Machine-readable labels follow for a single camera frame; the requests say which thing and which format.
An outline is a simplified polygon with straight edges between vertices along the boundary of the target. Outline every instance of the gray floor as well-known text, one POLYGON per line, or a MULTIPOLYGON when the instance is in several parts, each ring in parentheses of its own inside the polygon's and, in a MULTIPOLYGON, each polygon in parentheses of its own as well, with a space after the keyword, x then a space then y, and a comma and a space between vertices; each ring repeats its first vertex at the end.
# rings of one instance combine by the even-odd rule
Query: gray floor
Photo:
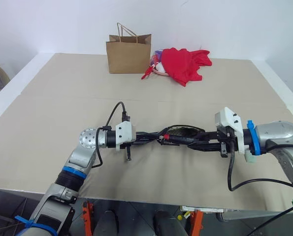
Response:
MULTIPOLYGON (((74 204, 75 216, 70 228, 72 236, 85 235, 83 219, 81 217, 81 204, 86 199, 78 199, 74 204)), ((154 236, 153 216, 154 213, 163 209, 176 216, 182 214, 178 206, 158 205, 132 202, 119 202, 107 200, 89 200, 94 203, 94 222, 97 222, 100 216, 106 210, 113 210, 119 220, 119 236, 154 236)), ((20 215, 29 218, 34 207, 37 205, 36 200, 25 199, 10 193, 0 191, 0 215, 13 218, 20 215)), ((245 236, 254 227, 258 226, 269 217, 231 220, 228 222, 220 222, 214 214, 205 214, 203 217, 203 230, 201 236, 245 236)), ((180 223, 185 226, 186 220, 180 223)), ((0 228, 5 227, 6 222, 0 220, 0 228)), ((22 230, 24 225, 19 225, 17 232, 22 230)), ((0 236, 11 236, 15 233, 15 227, 8 228, 7 231, 0 230, 0 236)), ((293 214, 278 219, 259 232, 255 236, 293 236, 293 214)))

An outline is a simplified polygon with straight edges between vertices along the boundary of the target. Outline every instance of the cardboard surface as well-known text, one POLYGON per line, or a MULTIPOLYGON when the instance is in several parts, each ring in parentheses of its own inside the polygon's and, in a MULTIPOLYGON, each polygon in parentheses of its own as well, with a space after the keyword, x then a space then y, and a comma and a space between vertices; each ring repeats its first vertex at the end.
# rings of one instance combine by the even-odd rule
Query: cardboard surface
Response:
MULTIPOLYGON (((56 54, 0 117, 0 188, 44 193, 87 127, 105 124, 122 100, 137 131, 158 131, 190 124, 214 131, 214 114, 224 106, 243 124, 293 116, 265 78, 247 60, 213 59, 200 69, 203 81, 184 88, 168 77, 109 74, 106 56, 56 54)), ((111 121, 121 121, 120 110, 111 121)), ((80 196, 125 201, 285 210, 293 189, 275 183, 251 183, 227 189, 229 158, 217 152, 163 147, 154 142, 125 151, 101 151, 104 165, 90 172, 80 196)), ((237 154, 233 185, 256 177, 287 181, 275 157, 257 163, 237 154)))

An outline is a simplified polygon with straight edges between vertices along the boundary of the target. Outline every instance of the robotic arm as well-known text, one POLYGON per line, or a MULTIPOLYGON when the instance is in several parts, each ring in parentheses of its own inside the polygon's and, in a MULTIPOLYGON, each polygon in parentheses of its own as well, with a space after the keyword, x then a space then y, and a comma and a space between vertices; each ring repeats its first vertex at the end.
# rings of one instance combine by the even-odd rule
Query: robotic arm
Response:
POLYGON ((173 125, 159 132, 136 132, 122 102, 116 105, 110 118, 104 127, 97 130, 89 128, 81 132, 79 145, 66 161, 55 183, 50 185, 30 219, 16 217, 26 223, 26 228, 20 235, 56 236, 68 233, 75 213, 70 204, 77 200, 78 191, 90 169, 102 165, 99 148, 127 148, 127 160, 130 160, 131 145, 142 145, 157 140, 161 145, 187 145, 194 150, 219 151, 221 157, 228 157, 230 153, 232 164, 235 151, 245 153, 246 156, 271 152, 293 185, 292 123, 275 121, 254 128, 252 121, 248 121, 248 129, 243 129, 240 117, 225 107, 215 115, 217 131, 205 132, 194 126, 173 125), (122 122, 112 130, 108 123, 119 104, 123 106, 122 122), (96 154, 100 164, 94 165, 96 154))

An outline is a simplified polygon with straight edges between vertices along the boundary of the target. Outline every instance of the paper bag handle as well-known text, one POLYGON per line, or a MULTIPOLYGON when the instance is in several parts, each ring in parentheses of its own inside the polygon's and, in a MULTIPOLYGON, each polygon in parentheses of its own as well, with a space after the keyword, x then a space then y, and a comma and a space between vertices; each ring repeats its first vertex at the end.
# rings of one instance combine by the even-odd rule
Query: paper bag handle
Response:
POLYGON ((120 23, 117 23, 117 27, 118 27, 118 34, 119 34, 119 41, 121 42, 121 37, 123 37, 123 30, 125 30, 129 35, 133 36, 136 38, 136 43, 137 43, 137 35, 132 32, 131 30, 129 30, 127 27, 121 25, 120 23))

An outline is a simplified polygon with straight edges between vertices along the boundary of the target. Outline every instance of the red object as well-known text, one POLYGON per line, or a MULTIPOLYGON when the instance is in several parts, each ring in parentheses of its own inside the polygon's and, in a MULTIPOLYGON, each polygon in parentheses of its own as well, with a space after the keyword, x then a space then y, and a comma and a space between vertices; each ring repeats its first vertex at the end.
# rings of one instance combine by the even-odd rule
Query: red object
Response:
POLYGON ((207 50, 189 52, 187 49, 164 49, 162 64, 166 73, 185 87, 188 81, 202 80, 197 70, 200 66, 212 65, 207 56, 209 53, 207 50))
POLYGON ((203 229, 202 226, 203 212, 197 210, 196 212, 191 212, 190 223, 191 223, 191 232, 190 236, 199 236, 200 231, 203 229))
POLYGON ((148 67, 141 79, 143 80, 146 76, 150 75, 152 73, 152 70, 152 66, 148 67))
POLYGON ((92 223, 92 215, 93 215, 93 204, 89 201, 83 202, 83 219, 85 226, 85 236, 94 236, 93 232, 93 223, 92 223))
POLYGON ((169 134, 164 134, 164 139, 169 140, 169 134))

